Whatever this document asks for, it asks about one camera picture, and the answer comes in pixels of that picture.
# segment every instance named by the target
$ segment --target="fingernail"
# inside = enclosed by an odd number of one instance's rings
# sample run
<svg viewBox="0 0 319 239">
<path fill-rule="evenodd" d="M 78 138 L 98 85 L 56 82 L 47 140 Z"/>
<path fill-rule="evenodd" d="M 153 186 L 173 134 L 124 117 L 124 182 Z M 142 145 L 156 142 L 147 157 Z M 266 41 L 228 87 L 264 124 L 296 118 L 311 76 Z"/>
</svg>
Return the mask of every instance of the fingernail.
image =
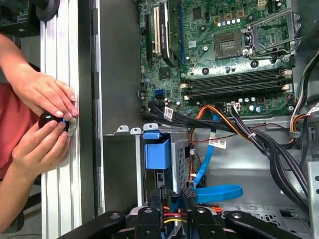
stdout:
<svg viewBox="0 0 319 239">
<path fill-rule="evenodd" d="M 55 112 L 58 116 L 62 117 L 63 116 L 63 113 L 61 111 L 57 111 Z"/>
<path fill-rule="evenodd" d="M 73 116 L 77 116 L 79 114 L 77 109 L 71 110 L 71 113 L 72 113 Z"/>
<path fill-rule="evenodd" d="M 71 119 L 71 115 L 69 113 L 65 114 L 63 116 L 63 118 L 66 120 L 66 121 L 69 121 Z"/>
</svg>

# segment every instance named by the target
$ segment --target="black plastic clamp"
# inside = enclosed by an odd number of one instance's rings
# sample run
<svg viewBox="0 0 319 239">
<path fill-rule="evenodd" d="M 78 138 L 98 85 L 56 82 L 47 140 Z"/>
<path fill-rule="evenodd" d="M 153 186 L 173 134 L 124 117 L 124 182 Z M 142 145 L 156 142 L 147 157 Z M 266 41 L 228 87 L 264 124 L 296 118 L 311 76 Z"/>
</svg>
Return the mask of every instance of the black plastic clamp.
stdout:
<svg viewBox="0 0 319 239">
<path fill-rule="evenodd" d="M 36 15 L 41 21 L 49 21 L 58 12 L 60 0 L 29 0 L 36 5 Z"/>
</svg>

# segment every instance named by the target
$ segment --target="green circuit board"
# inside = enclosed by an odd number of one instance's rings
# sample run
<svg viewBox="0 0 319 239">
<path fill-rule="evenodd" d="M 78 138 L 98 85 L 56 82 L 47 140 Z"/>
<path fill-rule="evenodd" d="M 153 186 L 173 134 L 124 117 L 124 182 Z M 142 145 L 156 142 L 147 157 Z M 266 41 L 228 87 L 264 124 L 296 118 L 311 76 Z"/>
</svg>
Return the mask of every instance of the green circuit board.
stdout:
<svg viewBox="0 0 319 239">
<path fill-rule="evenodd" d="M 140 2 L 140 26 L 146 27 L 145 16 L 150 16 L 152 43 L 155 41 L 154 8 L 164 0 L 143 0 Z M 258 116 L 289 115 L 292 110 L 292 87 L 286 91 L 228 94 L 217 97 L 202 97 L 201 99 L 185 99 L 181 82 L 184 80 L 210 79 L 215 76 L 230 76 L 235 74 L 260 72 L 278 68 L 289 68 L 290 63 L 281 60 L 258 60 L 258 67 L 252 67 L 252 60 L 242 56 L 242 49 L 230 51 L 231 57 L 223 57 L 216 44 L 221 44 L 224 50 L 229 49 L 225 35 L 233 34 L 232 40 L 242 40 L 242 31 L 249 21 L 256 21 L 272 14 L 270 8 L 258 7 L 258 0 L 182 0 L 179 2 L 182 10 L 182 63 L 169 67 L 162 57 L 152 54 L 152 63 L 147 59 L 147 41 L 141 35 L 141 73 L 145 93 L 142 94 L 142 104 L 147 107 L 149 101 L 156 98 L 156 90 L 164 90 L 162 101 L 170 108 L 183 114 L 195 117 L 205 104 L 219 104 L 227 113 L 227 105 L 240 102 L 240 115 Z M 285 40 L 288 36 L 287 21 L 284 17 L 270 23 L 260 25 L 258 38 L 263 46 Z"/>
</svg>

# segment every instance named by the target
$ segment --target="black knob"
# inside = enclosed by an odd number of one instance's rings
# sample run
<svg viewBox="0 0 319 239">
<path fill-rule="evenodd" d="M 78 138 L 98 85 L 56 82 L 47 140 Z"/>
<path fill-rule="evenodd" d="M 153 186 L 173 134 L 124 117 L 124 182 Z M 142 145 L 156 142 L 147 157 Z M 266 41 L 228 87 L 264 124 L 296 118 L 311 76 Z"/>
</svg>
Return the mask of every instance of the black knob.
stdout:
<svg viewBox="0 0 319 239">
<path fill-rule="evenodd" d="M 57 122 L 64 122 L 65 128 L 64 131 L 68 131 L 70 128 L 70 121 L 66 121 L 64 118 L 58 118 L 50 114 L 49 112 L 44 112 L 42 115 L 40 115 L 39 118 L 39 128 L 42 128 L 46 123 L 55 120 Z"/>
</svg>

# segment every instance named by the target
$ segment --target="finger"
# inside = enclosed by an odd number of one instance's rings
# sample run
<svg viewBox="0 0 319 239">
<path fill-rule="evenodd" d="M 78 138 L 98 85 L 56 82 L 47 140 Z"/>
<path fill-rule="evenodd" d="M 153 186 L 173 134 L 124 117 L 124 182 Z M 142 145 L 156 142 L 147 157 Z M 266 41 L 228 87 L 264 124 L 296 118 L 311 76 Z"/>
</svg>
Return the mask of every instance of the finger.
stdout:
<svg viewBox="0 0 319 239">
<path fill-rule="evenodd" d="M 74 91 L 70 87 L 68 87 L 67 84 L 59 80 L 56 80 L 55 83 L 57 84 L 58 87 L 60 87 L 60 89 L 67 95 L 67 97 L 71 101 L 76 101 Z"/>
<path fill-rule="evenodd" d="M 49 86 L 36 86 L 35 89 L 38 90 L 40 94 L 45 96 L 47 100 L 56 106 L 63 114 L 67 114 L 69 112 L 60 96 L 52 88 Z"/>
<path fill-rule="evenodd" d="M 56 165 L 58 165 L 59 163 L 61 163 L 64 160 L 65 155 L 67 154 L 67 152 L 69 150 L 69 147 L 70 147 L 70 137 L 67 138 L 66 143 L 65 143 L 60 155 L 57 157 L 57 159 L 55 161 L 53 161 L 51 163 L 52 166 L 56 167 Z"/>
<path fill-rule="evenodd" d="M 58 96 L 61 98 L 62 102 L 64 103 L 64 105 L 66 106 L 66 108 L 68 109 L 68 111 L 74 116 L 78 116 L 78 111 L 75 109 L 75 106 L 72 104 L 72 102 L 69 100 L 69 98 L 67 97 L 67 95 L 65 94 L 65 92 L 62 91 L 62 89 L 56 84 L 57 81 L 54 81 L 54 83 L 48 83 L 49 86 L 58 94 Z M 71 117 L 69 115 L 67 115 L 67 117 L 65 117 L 65 120 L 69 121 L 71 119 Z"/>
<path fill-rule="evenodd" d="M 63 117 L 63 112 L 59 110 L 58 107 L 56 107 L 53 103 L 51 103 L 44 95 L 38 91 L 33 91 L 32 93 L 34 95 L 33 101 L 35 104 L 58 118 Z"/>
<path fill-rule="evenodd" d="M 58 126 L 47 135 L 42 142 L 30 153 L 29 157 L 33 157 L 38 161 L 42 160 L 42 158 L 53 148 L 56 144 L 58 138 L 65 128 L 65 123 L 59 122 Z"/>
<path fill-rule="evenodd" d="M 68 140 L 67 133 L 64 131 L 59 138 L 57 139 L 55 145 L 51 148 L 51 150 L 44 156 L 42 159 L 42 163 L 45 163 L 45 165 L 52 165 L 56 161 L 60 162 L 61 159 L 59 156 L 61 155 L 64 146 L 66 145 Z"/>
<path fill-rule="evenodd" d="M 47 137 L 55 128 L 57 128 L 57 122 L 52 120 L 45 124 L 42 128 L 39 128 L 38 122 L 35 123 L 29 131 L 22 137 L 17 148 L 23 155 L 32 152 L 38 147 L 41 142 Z"/>
</svg>

